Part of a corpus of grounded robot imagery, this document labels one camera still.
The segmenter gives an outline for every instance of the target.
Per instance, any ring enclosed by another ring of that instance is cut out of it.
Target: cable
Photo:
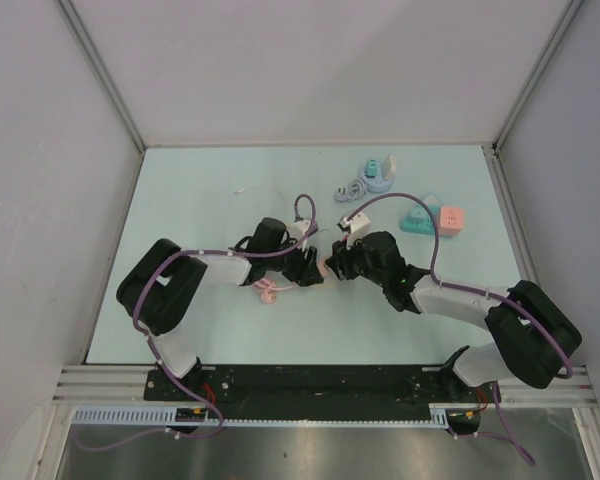
[[[236,256],[236,257],[244,257],[244,258],[273,258],[273,257],[279,257],[282,255],[286,255],[287,253],[293,251],[294,249],[297,248],[298,245],[300,245],[307,238],[309,238],[310,232],[312,232],[316,228],[315,226],[316,226],[317,210],[316,210],[316,204],[313,201],[313,198],[311,198],[309,195],[304,194],[304,193],[298,195],[293,204],[294,211],[298,212],[298,203],[303,198],[308,200],[309,204],[311,205],[311,221],[309,223],[309,228],[307,229],[305,234],[302,237],[300,237],[300,239],[298,239],[297,243],[294,243],[293,245],[291,245],[283,250],[280,250],[277,252],[271,252],[271,253],[234,252],[231,250],[181,250],[179,252],[174,253],[169,258],[167,258],[164,262],[162,262],[162,264],[160,264],[160,266],[156,269],[155,272],[153,272],[153,274],[147,281],[147,284],[144,286],[144,288],[140,292],[140,296],[138,297],[138,301],[136,302],[136,306],[133,310],[133,316],[132,316],[133,327],[136,330],[138,330],[140,333],[145,335],[147,342],[149,344],[149,348],[151,349],[151,352],[153,353],[153,355],[156,357],[156,361],[162,367],[162,370],[164,370],[165,374],[174,383],[174,385],[176,387],[178,387],[180,390],[182,390],[184,393],[189,395],[190,397],[205,404],[207,406],[207,408],[212,410],[218,417],[218,426],[216,428],[214,428],[211,432],[209,432],[207,434],[195,435],[192,438],[209,437],[209,436],[217,433],[222,428],[222,424],[224,423],[224,418],[222,417],[220,410],[218,410],[218,408],[215,405],[211,404],[206,399],[196,395],[191,390],[189,390],[187,387],[182,385],[182,383],[180,383],[180,381],[176,378],[176,376],[173,374],[173,372],[171,372],[171,370],[169,370],[169,368],[166,366],[166,364],[164,363],[164,361],[160,355],[160,352],[158,352],[158,349],[156,348],[155,343],[153,342],[151,336],[149,335],[149,330],[140,324],[140,311],[142,309],[142,305],[144,304],[144,302],[147,298],[147,295],[149,294],[149,291],[151,290],[151,287],[153,287],[153,285],[155,284],[155,282],[158,279],[158,277],[160,276],[160,274],[169,265],[171,265],[172,262],[174,262],[175,260],[177,260],[180,257],[194,256],[194,255],[226,255],[228,257]]]
[[[489,406],[489,399],[487,398],[487,396],[482,393],[482,390],[480,390],[480,387],[476,387],[476,395],[478,396],[478,402],[479,403],[484,403],[484,406],[480,407],[480,411],[484,412],[487,407]]]
[[[336,193],[333,194],[333,199],[336,202],[354,202],[361,199],[367,194],[367,186],[365,183],[356,178],[347,188],[339,187]]]
[[[516,449],[516,451],[518,452],[518,455],[520,455],[522,457],[522,459],[529,466],[535,467],[536,461],[533,458],[533,455],[531,455],[529,453],[529,451],[526,448],[524,448],[522,445],[520,445],[520,443],[516,440],[516,437],[513,435],[513,431],[511,430],[511,426],[509,425],[509,422],[504,415],[504,411],[502,410],[502,406],[500,405],[500,387],[498,386],[498,382],[493,382],[493,401],[496,405],[496,412],[498,413],[500,422],[502,423],[502,426],[503,426],[505,432],[507,432],[508,436],[501,435],[501,434],[495,433],[495,432],[474,432],[474,433],[468,433],[468,434],[458,434],[453,431],[451,426],[449,426],[447,431],[451,435],[453,435],[454,440],[459,437],[465,437],[465,438],[466,437],[474,437],[474,438],[484,437],[484,438],[495,438],[496,440],[501,440],[503,442],[507,442],[507,443],[511,444],[513,446],[513,448]]]
[[[169,380],[176,387],[178,387],[182,392],[187,394],[189,397],[204,404],[208,410],[213,411],[216,414],[216,416],[218,417],[218,425],[216,425],[215,428],[213,428],[211,431],[203,433],[203,434],[199,434],[199,435],[176,432],[175,437],[174,437],[176,440],[179,439],[180,437],[184,437],[184,438],[208,438],[208,437],[211,437],[212,435],[215,435],[222,429],[222,426],[224,424],[224,417],[222,416],[222,413],[220,412],[218,407],[216,407],[214,405],[215,402],[213,400],[215,399],[215,394],[212,397],[212,401],[209,401],[206,398],[203,398],[203,397],[195,394],[194,392],[189,390],[187,387],[185,387],[180,382],[180,380],[174,375],[174,373],[171,370],[169,370],[167,365],[164,363],[164,360],[162,359],[162,356],[160,355],[160,352],[158,351],[155,343],[153,342],[151,336],[149,335],[149,330],[144,325],[140,324],[140,311],[142,309],[142,305],[144,304],[144,302],[147,298],[147,295],[149,294],[149,291],[151,290],[151,287],[155,284],[155,282],[158,279],[158,277],[160,276],[160,274],[169,265],[171,265],[171,263],[173,263],[175,260],[177,260],[180,257],[197,256],[197,255],[226,255],[228,257],[236,256],[236,257],[244,257],[244,258],[272,258],[272,257],[279,257],[282,255],[286,255],[287,253],[293,251],[295,248],[297,248],[297,246],[299,244],[301,244],[307,238],[309,238],[310,232],[312,232],[316,228],[316,215],[317,215],[316,204],[313,201],[313,198],[311,198],[309,195],[303,193],[296,197],[294,204],[293,204],[294,212],[297,216],[298,215],[298,203],[303,198],[307,199],[309,201],[309,204],[311,205],[311,222],[309,224],[309,228],[307,229],[306,233],[297,241],[297,243],[294,243],[290,247],[280,250],[278,252],[271,252],[271,253],[234,252],[231,250],[181,250],[179,252],[174,253],[173,255],[168,257],[164,262],[162,262],[162,264],[160,264],[160,266],[156,269],[155,272],[153,272],[153,274],[147,281],[146,285],[140,292],[140,296],[138,297],[138,301],[136,302],[136,306],[133,310],[133,315],[132,315],[133,328],[135,328],[137,331],[139,331],[140,333],[142,333],[145,336],[147,343],[149,344],[149,349],[151,350],[151,353],[153,353],[153,356],[156,358],[158,365],[160,365],[160,367],[164,371],[165,375],[169,378]],[[74,437],[74,441],[79,448],[81,448],[82,450],[85,450],[87,452],[93,452],[93,453],[107,452],[110,450],[114,450],[118,447],[124,446],[138,438],[144,437],[146,435],[158,433],[158,432],[167,432],[168,433],[168,432],[173,432],[173,430],[171,430],[168,427],[167,428],[153,428],[153,429],[145,430],[143,432],[132,435],[129,438],[126,438],[119,442],[113,443],[111,445],[105,445],[102,447],[89,447],[89,446],[83,445],[77,439],[77,437]]]
[[[558,374],[556,376],[558,378],[571,378],[573,376],[573,364],[571,363],[571,360],[569,360],[569,357],[567,357],[567,354],[564,353],[564,350],[562,350],[560,345],[558,345],[558,342],[556,342],[556,340],[551,336],[551,334],[547,331],[547,329],[544,328],[540,324],[540,322],[533,315],[531,315],[531,313],[529,313],[526,309],[524,309],[522,306],[518,305],[513,300],[510,300],[507,297],[504,297],[498,293],[490,292],[488,290],[484,290],[481,288],[469,287],[467,285],[443,282],[440,278],[438,278],[438,275],[435,272],[435,266],[436,266],[436,261],[438,258],[438,249],[440,247],[440,232],[438,231],[438,225],[436,223],[435,215],[433,214],[431,209],[427,206],[427,204],[424,203],[422,200],[420,200],[417,197],[414,197],[413,195],[409,195],[408,193],[385,193],[383,195],[378,195],[377,197],[366,201],[361,206],[356,208],[353,211],[353,213],[351,215],[349,215],[348,220],[351,220],[353,217],[355,217],[358,213],[360,213],[362,210],[367,208],[369,205],[371,205],[375,202],[378,202],[380,200],[383,200],[385,198],[390,198],[390,197],[403,197],[403,198],[408,198],[409,200],[413,200],[414,202],[419,204],[421,207],[423,207],[425,209],[425,211],[427,212],[427,214],[429,215],[429,217],[431,218],[431,221],[433,223],[433,230],[434,230],[434,246],[433,246],[433,254],[431,255],[431,263],[429,266],[429,270],[431,271],[432,280],[438,286],[444,287],[444,288],[450,288],[453,290],[459,290],[462,292],[473,293],[475,295],[480,295],[485,298],[494,298],[496,300],[501,301],[502,303],[505,303],[509,307],[513,308],[524,319],[529,320],[531,322],[531,324],[534,326],[534,328],[536,328],[540,332],[540,334],[545,338],[545,340],[547,340],[547,342],[549,342],[551,347],[556,351],[556,353],[560,357],[560,361],[562,362],[565,369],[567,370],[567,373],[564,375]]]
[[[244,193],[244,192],[246,192],[248,190],[252,190],[254,188],[270,188],[271,190],[274,190],[274,191],[278,192],[278,194],[282,197],[282,201],[284,202],[284,208],[286,210],[286,208],[287,208],[287,197],[285,197],[284,193],[282,193],[282,191],[278,190],[273,185],[251,185],[249,187],[239,188],[238,190],[235,190],[233,193],[234,193],[234,195],[240,195],[241,193]]]
[[[529,320],[529,322],[531,322],[531,324],[534,326],[534,328],[536,328],[542,334],[542,336],[547,340],[547,342],[549,342],[551,347],[556,351],[556,353],[560,357],[560,360],[562,361],[567,373],[564,375],[558,374],[556,376],[558,378],[571,378],[573,376],[573,364],[571,363],[571,360],[569,360],[569,357],[567,357],[566,353],[564,353],[564,350],[562,350],[560,345],[558,345],[558,342],[556,342],[556,340],[551,336],[551,334],[547,331],[547,329],[544,328],[540,324],[540,322],[533,315],[531,315],[526,309],[524,309],[521,305],[518,305],[513,300],[509,300],[507,297],[504,297],[504,296],[494,293],[494,292],[489,292],[488,290],[484,290],[484,289],[476,288],[476,287],[469,287],[466,285],[460,285],[457,283],[443,282],[440,278],[438,278],[438,276],[435,272],[435,266],[436,266],[436,260],[438,258],[438,249],[440,247],[440,232],[438,231],[438,225],[436,223],[435,215],[433,214],[431,209],[427,206],[427,204],[424,203],[422,200],[420,200],[419,198],[417,198],[413,195],[410,195],[408,193],[385,193],[383,195],[378,195],[377,197],[372,198],[371,200],[368,200],[365,203],[363,203],[362,205],[360,205],[358,208],[356,208],[353,211],[353,213],[351,213],[351,215],[349,215],[349,217],[347,219],[351,220],[351,219],[353,219],[353,217],[355,217],[358,213],[360,213],[362,210],[367,208],[369,205],[371,205],[375,202],[378,202],[380,200],[383,200],[385,198],[391,198],[391,197],[402,197],[402,198],[407,198],[409,200],[416,202],[418,205],[420,205],[422,208],[425,209],[425,211],[431,218],[431,222],[433,223],[433,231],[434,231],[434,244],[433,244],[433,253],[431,255],[431,263],[429,266],[429,270],[430,270],[432,280],[438,286],[440,286],[441,288],[450,288],[450,289],[459,290],[462,292],[473,293],[475,295],[480,295],[485,298],[494,298],[496,300],[499,300],[500,302],[505,303],[509,307],[513,308],[523,318],[525,318],[526,320]],[[524,447],[522,447],[522,445],[520,445],[518,440],[515,438],[515,436],[513,435],[513,431],[511,430],[511,427],[509,425],[509,422],[507,421],[507,419],[504,416],[504,412],[502,411],[502,407],[500,406],[500,388],[498,386],[498,382],[494,382],[493,391],[494,391],[494,403],[496,405],[496,410],[498,412],[498,416],[500,417],[502,426],[504,427],[504,429],[507,432],[507,435],[509,435],[509,437],[507,438],[504,435],[500,435],[498,433],[491,433],[491,432],[485,432],[485,433],[477,433],[476,432],[476,434],[472,435],[472,436],[497,438],[499,440],[509,442],[514,446],[514,448],[516,449],[518,454],[523,458],[523,460],[525,462],[527,462],[531,466],[535,466],[535,464],[536,464],[535,460],[533,459],[531,454],[529,454],[529,452],[527,450],[525,450]],[[455,434],[453,432],[453,430],[451,430],[451,428],[449,428],[449,432],[454,435],[454,438],[458,437],[458,435]]]
[[[275,303],[276,298],[278,297],[277,292],[282,292],[284,290],[290,290],[295,288],[297,285],[295,283],[286,286],[286,287],[278,287],[275,281],[270,278],[264,277],[260,280],[256,280],[253,282],[253,288],[260,294],[260,298],[266,304]]]

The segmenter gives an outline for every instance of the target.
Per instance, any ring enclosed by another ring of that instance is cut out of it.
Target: pink object
[[[256,291],[260,294],[260,298],[264,303],[275,303],[276,298],[278,297],[277,292],[290,290],[295,286],[296,284],[292,283],[287,287],[279,287],[278,285],[276,285],[276,282],[267,277],[253,282],[253,288],[255,288]]]
[[[464,228],[464,208],[442,207],[437,220],[440,235],[453,237]]]

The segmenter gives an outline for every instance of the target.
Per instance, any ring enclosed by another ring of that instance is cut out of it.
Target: white plastic part
[[[442,206],[442,202],[440,201],[440,199],[434,193],[428,194],[426,197],[424,197],[422,199],[422,201],[427,206],[437,206],[437,207],[441,207]]]
[[[507,296],[507,291],[502,288],[487,288],[486,290]],[[433,281],[431,275],[423,277],[416,283],[413,292],[411,292],[411,299],[422,313],[445,315],[471,323],[485,330],[487,326],[484,319],[489,313],[489,309],[500,305],[499,300],[440,287]]]
[[[183,324],[181,321],[173,330],[157,337],[151,335],[164,364],[178,378],[184,377],[198,361]]]
[[[0,480],[27,480],[37,460],[42,436],[42,408],[34,407],[16,427],[0,454]]]
[[[456,360],[453,371],[470,387],[514,377],[495,343],[465,350]]]
[[[358,213],[351,220],[348,219],[349,215],[351,212],[345,213],[338,222],[340,229],[347,233],[347,249],[371,231],[371,220],[364,213]]]
[[[311,226],[310,220],[298,220],[297,222],[293,222],[291,225],[287,225],[287,231],[289,232],[289,237],[295,240],[300,240],[302,236],[309,230]],[[303,241],[298,248],[301,248],[303,251],[307,248],[307,240]]]
[[[396,170],[398,169],[398,165],[396,163],[396,159],[393,155],[389,155],[382,162],[382,178],[385,180],[391,180],[396,174]]]
[[[242,285],[251,270],[249,260],[229,255],[204,255],[196,258],[207,264],[200,286]]]

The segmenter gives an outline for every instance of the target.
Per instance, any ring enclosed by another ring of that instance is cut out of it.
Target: white cable
[[[273,185],[251,185],[249,187],[239,188],[238,190],[235,190],[233,193],[234,193],[234,195],[240,195],[241,193],[244,193],[247,190],[251,190],[253,188],[270,188],[271,190],[275,190],[282,197],[282,201],[284,202],[285,210],[287,209],[287,197],[285,197],[284,193],[282,193],[280,190],[278,190]]]
[[[358,178],[353,180],[347,188],[338,188],[333,195],[336,202],[353,202],[360,200],[367,193],[367,186]]]

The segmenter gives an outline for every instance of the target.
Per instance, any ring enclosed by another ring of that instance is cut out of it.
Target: black mounting plate
[[[206,365],[187,384],[206,397],[214,391],[226,418],[241,420],[429,420],[430,403],[476,403],[474,389],[453,400],[439,366],[423,365]],[[482,389],[491,401],[491,391]],[[147,401],[187,402],[156,367],[147,376]]]

